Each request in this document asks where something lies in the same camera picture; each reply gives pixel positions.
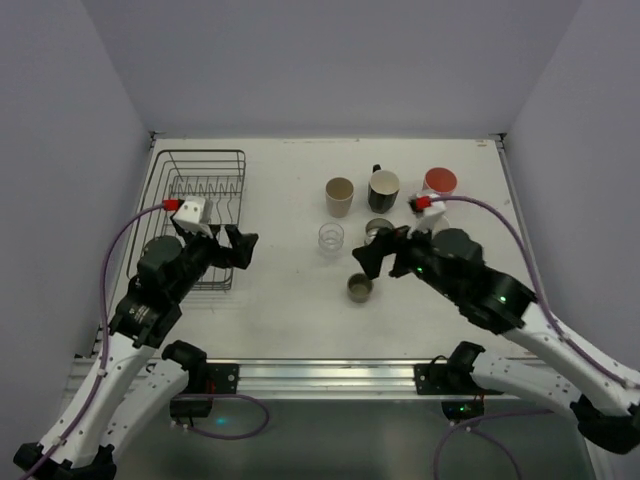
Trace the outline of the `small grey metal cup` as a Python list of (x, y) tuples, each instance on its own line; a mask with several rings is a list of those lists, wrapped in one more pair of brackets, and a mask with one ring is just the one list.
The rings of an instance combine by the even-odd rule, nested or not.
[(373, 281), (364, 273), (355, 273), (347, 281), (347, 295), (354, 303), (365, 303), (373, 290)]

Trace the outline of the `clear glass cup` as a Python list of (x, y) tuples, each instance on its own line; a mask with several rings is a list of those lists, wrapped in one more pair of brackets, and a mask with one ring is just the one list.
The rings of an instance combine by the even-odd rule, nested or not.
[(338, 255), (344, 245), (344, 229), (333, 222), (323, 224), (318, 231), (318, 247), (326, 256)]

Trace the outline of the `black mug cream inside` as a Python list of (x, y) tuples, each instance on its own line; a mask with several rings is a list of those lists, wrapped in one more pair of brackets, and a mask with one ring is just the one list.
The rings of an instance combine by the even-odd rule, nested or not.
[(388, 212), (393, 207), (399, 190), (398, 176), (392, 171), (383, 169), (379, 164), (375, 164), (368, 182), (367, 202), (371, 211), (376, 214)]

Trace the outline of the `beige cup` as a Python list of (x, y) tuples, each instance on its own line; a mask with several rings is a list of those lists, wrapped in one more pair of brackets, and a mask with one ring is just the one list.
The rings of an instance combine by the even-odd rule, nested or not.
[(345, 217), (352, 204), (354, 196), (353, 183), (344, 177), (334, 177), (325, 186), (326, 207), (334, 218)]

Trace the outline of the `tall salmon pink cup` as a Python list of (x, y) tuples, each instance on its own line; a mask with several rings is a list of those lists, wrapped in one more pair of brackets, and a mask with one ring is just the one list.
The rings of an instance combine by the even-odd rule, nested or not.
[(424, 176), (423, 189), (437, 194), (450, 195), (458, 185), (456, 175), (444, 167), (429, 169)]

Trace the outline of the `pink mug with handle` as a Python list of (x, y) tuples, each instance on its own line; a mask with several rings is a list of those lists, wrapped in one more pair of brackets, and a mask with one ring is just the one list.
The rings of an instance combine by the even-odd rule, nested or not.
[(432, 235), (435, 236), (439, 232), (449, 229), (451, 227), (450, 222), (446, 216), (440, 217), (433, 225)]

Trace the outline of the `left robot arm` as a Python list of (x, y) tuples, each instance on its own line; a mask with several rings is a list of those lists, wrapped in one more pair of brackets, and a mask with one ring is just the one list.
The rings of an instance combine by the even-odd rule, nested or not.
[(116, 455), (161, 407), (182, 393), (206, 393), (206, 353), (164, 340), (182, 315), (181, 302), (209, 267), (250, 265), (257, 234), (227, 225), (230, 244), (222, 246), (220, 229), (178, 227), (176, 235), (145, 245), (82, 385), (45, 436), (16, 452), (14, 462), (27, 478), (112, 479)]

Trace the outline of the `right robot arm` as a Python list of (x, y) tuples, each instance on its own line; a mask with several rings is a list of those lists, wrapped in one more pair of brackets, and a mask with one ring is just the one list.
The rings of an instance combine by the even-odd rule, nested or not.
[(587, 440), (624, 455), (639, 445), (638, 372), (560, 332), (540, 300), (514, 277), (488, 267), (480, 244), (460, 229), (437, 234), (407, 227), (380, 230), (352, 252), (369, 279), (393, 256), (390, 276), (413, 274), (450, 300), (474, 326), (533, 353), (545, 369), (530, 367), (467, 341), (461, 342), (437, 380), (463, 392), (495, 391), (534, 401), (576, 423)]

